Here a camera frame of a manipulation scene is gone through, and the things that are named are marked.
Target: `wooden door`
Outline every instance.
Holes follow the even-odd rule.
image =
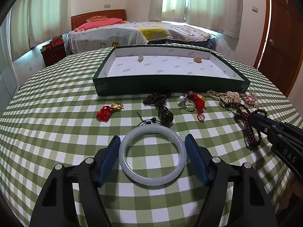
[[[302,18],[289,0],[272,0],[266,48],[258,70],[288,96],[301,66]]]

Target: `nightstand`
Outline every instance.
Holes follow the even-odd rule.
[[[45,45],[41,49],[41,54],[44,60],[45,67],[51,66],[66,57],[66,51],[63,40],[61,43],[55,46],[53,46],[52,43],[50,44]]]

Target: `white bracelet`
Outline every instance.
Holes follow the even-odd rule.
[[[143,135],[146,133],[158,133],[168,137],[171,143],[174,143],[178,149],[179,153],[179,161],[177,167],[168,175],[159,178],[146,178],[142,177],[132,171],[129,165],[126,162],[126,149],[131,142],[138,137],[139,135]],[[127,135],[123,138],[120,148],[119,148],[119,162],[120,165],[125,172],[132,180],[138,182],[140,184],[148,185],[148,186],[158,186],[171,182],[174,180],[184,169],[186,162],[186,148],[184,142],[181,140],[180,136],[174,132],[172,129],[169,129],[165,126],[161,125],[142,125],[131,130]]]

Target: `brown bead necklace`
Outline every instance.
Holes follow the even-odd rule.
[[[244,104],[233,103],[230,100],[228,100],[228,102],[225,102],[225,101],[223,101],[222,98],[220,98],[220,102],[223,103],[224,108],[233,107],[233,108],[236,109],[237,114],[236,114],[235,118],[242,120],[244,122],[245,126],[246,126],[247,131],[248,131],[248,145],[249,145],[249,147],[258,147],[261,144],[262,135],[261,135],[261,132],[257,130],[258,137],[259,137],[259,139],[257,141],[256,138],[255,138],[255,135],[254,135],[254,131],[248,123],[248,117],[251,114],[254,114],[254,113],[255,114],[256,113],[264,113],[264,117],[267,118],[267,111],[265,111],[264,109],[258,108],[255,111],[251,112],[249,110],[249,108],[247,106],[245,106]]]

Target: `pillow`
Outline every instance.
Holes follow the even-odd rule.
[[[106,20],[98,20],[98,21],[92,21],[92,22],[87,22],[78,28],[75,29],[75,31],[86,31],[92,28],[99,28],[102,26],[109,26],[109,25],[115,25],[115,24],[123,24],[125,23],[122,19],[117,19],[117,18],[109,18]]]
[[[106,20],[108,19],[106,16],[94,16],[94,17],[91,17],[89,19],[87,19],[86,22],[92,22],[92,21],[98,21],[98,20]]]

